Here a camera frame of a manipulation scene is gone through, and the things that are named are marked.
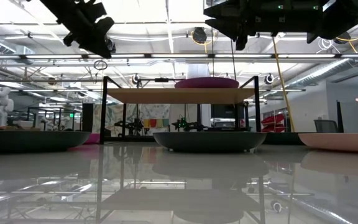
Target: metal table frame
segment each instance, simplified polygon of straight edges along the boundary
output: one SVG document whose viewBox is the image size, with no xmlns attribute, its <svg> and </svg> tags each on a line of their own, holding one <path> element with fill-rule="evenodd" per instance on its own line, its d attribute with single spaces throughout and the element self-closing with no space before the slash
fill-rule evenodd
<svg viewBox="0 0 358 224">
<path fill-rule="evenodd" d="M 137 88 L 139 88 L 139 82 L 140 81 L 147 81 L 146 84 L 148 84 L 148 82 L 151 81 L 155 81 L 155 80 L 149 80 L 149 79 L 140 79 L 137 82 Z M 260 100 L 259 100 L 259 77 L 258 76 L 254 76 L 252 78 L 250 78 L 248 81 L 246 81 L 243 85 L 240 86 L 240 88 L 244 88 L 245 86 L 247 86 L 250 82 L 254 82 L 254 94 L 255 94 L 255 117 L 256 117 L 256 131 L 257 132 L 261 132 L 261 123 L 260 123 Z M 127 113 L 127 104 L 124 103 L 124 108 L 123 108 L 123 112 L 122 112 L 122 136 L 121 137 L 105 137 L 105 127 L 106 127 L 106 107 L 107 107 L 107 95 L 108 95 L 108 83 L 111 82 L 113 84 L 115 84 L 118 88 L 122 88 L 122 86 L 120 86 L 120 84 L 116 83 L 113 79 L 111 79 L 110 77 L 103 77 L 103 94 L 102 94 L 102 112 L 101 112 L 101 122 L 100 122 L 100 144 L 104 144 L 107 141 L 134 141 L 134 142 L 154 142 L 154 138 L 148 138 L 145 136 L 126 136 L 125 135 L 125 130 L 126 130 L 126 113 Z M 236 124 L 236 129 L 239 129 L 239 104 L 234 105 L 234 117 L 235 117 L 235 124 Z M 248 115 L 248 103 L 245 104 L 245 119 L 246 119 L 246 125 L 247 127 L 249 127 L 249 115 Z"/>
</svg>

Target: cable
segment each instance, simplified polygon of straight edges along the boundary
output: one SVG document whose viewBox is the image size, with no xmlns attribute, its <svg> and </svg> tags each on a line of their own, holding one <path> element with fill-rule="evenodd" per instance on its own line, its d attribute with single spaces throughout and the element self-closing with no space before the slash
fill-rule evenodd
<svg viewBox="0 0 358 224">
<path fill-rule="evenodd" d="M 285 91 L 284 79 L 283 79 L 283 76 L 281 74 L 280 63 L 278 61 L 276 41 L 274 40 L 274 37 L 272 37 L 272 39 L 273 39 L 274 55 L 275 55 L 275 58 L 276 58 L 278 75 L 280 76 L 280 83 L 281 83 L 281 87 L 283 88 L 285 104 L 287 105 L 288 115 L 290 116 L 291 130 L 292 130 L 292 132 L 295 132 L 295 127 L 294 127 L 293 120 L 292 120 L 291 108 L 290 108 L 290 104 L 288 103 L 288 97 L 287 97 L 287 92 Z"/>
<path fill-rule="evenodd" d="M 358 54 L 358 52 L 357 52 L 356 48 L 354 47 L 354 45 L 352 44 L 352 42 L 351 42 L 351 41 L 349 41 L 349 44 L 351 45 L 351 47 L 352 47 L 352 49 L 353 49 L 354 53 Z"/>
<path fill-rule="evenodd" d="M 232 40 L 230 40 L 230 46 L 231 46 L 231 55 L 233 57 L 234 80 L 237 81 L 236 64 L 234 63 L 234 51 L 233 51 L 233 41 Z"/>
<path fill-rule="evenodd" d="M 212 39 L 211 39 L 211 41 L 209 41 L 208 43 L 203 43 L 203 44 L 197 43 L 197 42 L 193 39 L 193 34 L 194 34 L 194 31 L 191 31 L 191 33 L 190 33 L 190 37 L 191 37 L 192 41 L 193 41 L 195 44 L 198 44 L 198 45 L 203 45 L 203 46 L 204 46 L 204 48 L 205 48 L 205 53 L 208 53 L 208 52 L 207 52 L 207 50 L 206 50 L 206 46 L 207 46 L 208 44 L 211 44 L 211 43 L 213 43 L 213 42 L 214 42 L 214 38 L 215 38 L 215 36 L 214 36 L 213 31 L 212 31 Z"/>
<path fill-rule="evenodd" d="M 336 37 L 338 40 L 341 40 L 341 41 L 356 41 L 358 40 L 358 38 L 355 38 L 355 39 L 342 39 L 342 38 L 339 38 L 339 37 Z"/>
</svg>

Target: artwork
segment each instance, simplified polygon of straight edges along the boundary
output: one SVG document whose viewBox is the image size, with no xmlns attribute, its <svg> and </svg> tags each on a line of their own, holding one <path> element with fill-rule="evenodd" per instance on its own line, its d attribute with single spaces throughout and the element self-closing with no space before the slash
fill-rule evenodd
<svg viewBox="0 0 358 224">
<path fill-rule="evenodd" d="M 93 128 L 92 133 L 100 133 L 101 122 L 101 105 L 94 105 L 93 107 Z M 106 129 L 111 131 L 111 136 L 115 137 L 121 134 L 121 127 L 115 127 L 115 123 L 122 120 L 124 105 L 109 105 L 106 107 Z M 168 119 L 170 113 L 170 105 L 154 104 L 154 105 L 139 105 L 139 119 Z M 136 105 L 127 105 L 126 122 L 133 122 L 136 118 Z M 155 132 L 167 131 L 167 128 L 150 128 L 147 132 L 148 136 L 152 136 Z"/>
</svg>

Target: hanging wire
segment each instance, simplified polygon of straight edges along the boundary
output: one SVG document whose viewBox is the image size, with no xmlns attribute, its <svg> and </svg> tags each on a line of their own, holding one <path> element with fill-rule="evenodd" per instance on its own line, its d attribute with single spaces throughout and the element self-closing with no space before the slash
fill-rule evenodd
<svg viewBox="0 0 358 224">
<path fill-rule="evenodd" d="M 290 107 L 290 104 L 288 103 L 287 92 L 285 91 L 284 79 L 283 79 L 283 76 L 281 74 L 280 63 L 278 61 L 278 53 L 277 53 L 276 41 L 275 41 L 274 37 L 272 37 L 272 39 L 273 39 L 274 55 L 275 55 L 275 58 L 276 58 L 278 75 L 280 76 L 280 83 L 281 83 L 281 87 L 283 89 L 285 104 L 287 105 L 288 115 L 290 116 L 291 131 L 295 132 L 295 126 L 293 124 L 293 119 L 292 119 L 292 114 L 291 114 L 291 107 Z"/>
<path fill-rule="evenodd" d="M 231 56 L 233 58 L 234 80 L 237 81 L 236 64 L 234 63 L 233 41 L 231 39 L 230 39 L 230 46 L 231 46 Z"/>
</svg>

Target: ceiling pipe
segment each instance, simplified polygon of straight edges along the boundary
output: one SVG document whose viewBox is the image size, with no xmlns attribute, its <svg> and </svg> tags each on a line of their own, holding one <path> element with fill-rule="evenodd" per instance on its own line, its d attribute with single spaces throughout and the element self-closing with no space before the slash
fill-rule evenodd
<svg viewBox="0 0 358 224">
<path fill-rule="evenodd" d="M 353 54 L 353 50 L 348 50 L 344 52 L 344 54 Z M 310 70 L 307 70 L 295 78 L 286 81 L 288 83 L 285 87 L 291 88 L 294 86 L 302 85 L 307 86 L 312 83 L 318 83 L 321 80 L 324 80 L 330 76 L 336 75 L 340 72 L 343 72 L 347 69 L 355 67 L 357 62 L 355 60 L 345 58 L 340 59 L 335 62 L 317 65 Z"/>
<path fill-rule="evenodd" d="M 52 37 L 54 37 L 56 40 L 58 40 L 60 43 L 62 43 L 63 45 L 65 45 L 63 43 L 63 40 L 61 38 L 59 38 L 53 31 L 51 31 L 48 27 L 46 27 L 42 22 L 40 22 L 35 16 L 33 16 L 33 14 L 31 14 L 29 11 L 27 11 L 24 8 L 24 5 L 21 2 L 16 2 L 15 0 L 8 0 L 9 2 L 11 2 L 13 5 L 15 5 L 16 7 L 18 7 L 19 9 L 23 10 L 24 12 L 26 12 L 29 16 L 31 16 L 36 22 L 37 24 L 44 28 L 45 31 L 47 31 Z"/>
</svg>

